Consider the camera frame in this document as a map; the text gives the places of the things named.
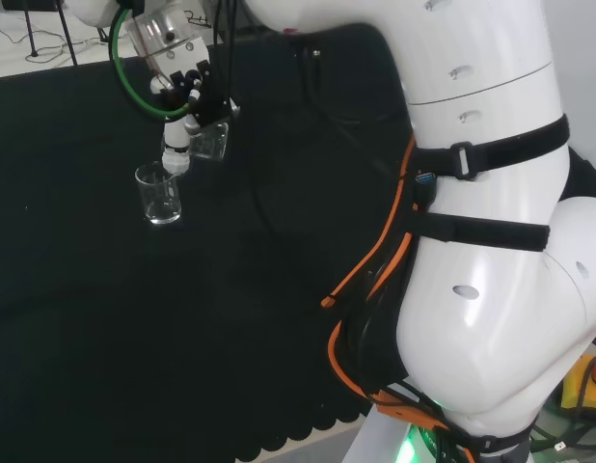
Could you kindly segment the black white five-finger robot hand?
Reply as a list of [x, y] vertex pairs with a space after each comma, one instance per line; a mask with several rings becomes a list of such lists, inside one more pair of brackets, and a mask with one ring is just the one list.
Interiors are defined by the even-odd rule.
[[221, 89], [217, 73], [208, 61], [169, 78], [155, 77], [150, 89], [162, 109], [186, 108], [184, 116], [166, 119], [162, 165], [173, 176], [188, 172], [190, 161], [222, 161], [229, 140], [230, 118], [239, 107]]

